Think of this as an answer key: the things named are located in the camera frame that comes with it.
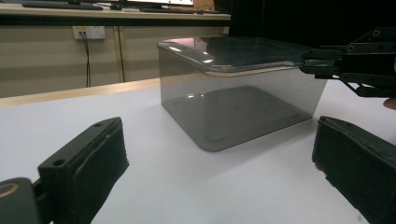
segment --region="monitor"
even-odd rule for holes
[[[117,9],[120,0],[24,0],[23,7],[57,8],[57,9],[81,9],[81,10],[102,10],[98,3],[109,3],[110,8]]]
[[[193,7],[193,0],[124,0],[127,7]]]

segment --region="robotic arm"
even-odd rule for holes
[[[38,166],[0,182],[0,223],[91,223],[128,168],[120,118],[93,124]]]
[[[340,80],[360,97],[396,97],[396,28],[375,28],[346,46],[302,56],[300,70],[315,78]]]

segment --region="wall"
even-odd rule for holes
[[[84,88],[87,55],[71,27],[0,27],[0,97]],[[89,42],[92,86],[120,82],[113,27]]]
[[[215,5],[213,2],[213,0],[194,0],[194,8],[201,10],[214,10]]]

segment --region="dark background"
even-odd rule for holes
[[[215,0],[231,11],[230,35],[318,47],[344,46],[375,27],[396,27],[396,0]]]

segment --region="black cable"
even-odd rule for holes
[[[88,46],[88,38],[85,32],[79,32],[82,38],[82,42],[84,43],[85,51],[87,52],[87,67],[86,67],[86,74],[87,74],[87,81],[86,87],[91,86],[91,66],[90,66],[90,48]]]
[[[121,30],[120,30],[120,27],[119,27],[119,26],[117,27],[117,30],[118,30],[119,34],[121,34]],[[124,61],[123,61],[123,59],[122,59],[122,58],[123,58],[123,57],[122,57],[122,54],[123,54],[123,52],[122,52],[122,40],[121,40],[121,36],[120,36],[120,35],[118,35],[118,37],[119,37],[119,43],[120,43],[122,82],[125,82],[125,81],[126,81],[126,78],[125,78]]]

